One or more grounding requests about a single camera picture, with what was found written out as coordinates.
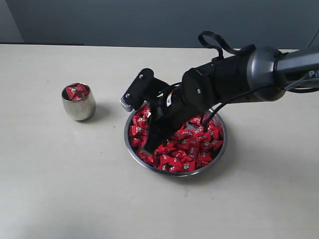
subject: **table surface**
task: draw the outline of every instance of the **table surface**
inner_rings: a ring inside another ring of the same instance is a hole
[[[0,239],[318,238],[319,94],[221,110],[214,167],[144,169],[125,148],[120,96],[145,67],[169,83],[208,49],[0,45]],[[97,111],[69,118],[61,91],[87,83]]]

